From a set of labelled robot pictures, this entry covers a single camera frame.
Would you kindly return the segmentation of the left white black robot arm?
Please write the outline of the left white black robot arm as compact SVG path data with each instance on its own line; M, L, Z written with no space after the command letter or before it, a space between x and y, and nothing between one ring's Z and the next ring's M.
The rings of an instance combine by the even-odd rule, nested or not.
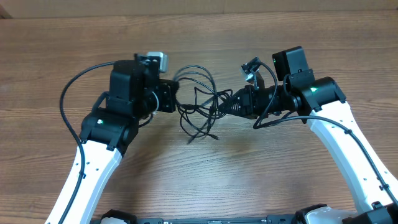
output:
M89 223L109 178L128 145L157 112L175 111L178 83L160 78L167 57L160 52L110 62L109 90L103 92L71 134L78 144L74 164L47 223Z

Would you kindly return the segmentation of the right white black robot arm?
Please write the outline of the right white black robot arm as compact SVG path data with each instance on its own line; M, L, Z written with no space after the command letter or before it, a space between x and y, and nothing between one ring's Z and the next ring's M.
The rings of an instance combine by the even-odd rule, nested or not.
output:
M355 211L324 203L267 223L396 223L397 179L361 132L345 94L331 77L316 79L300 46L272 56L274 85L265 87L254 58L241 67L246 86L220 105L225 114L252 119L254 129L300 120L328 149L346 181Z

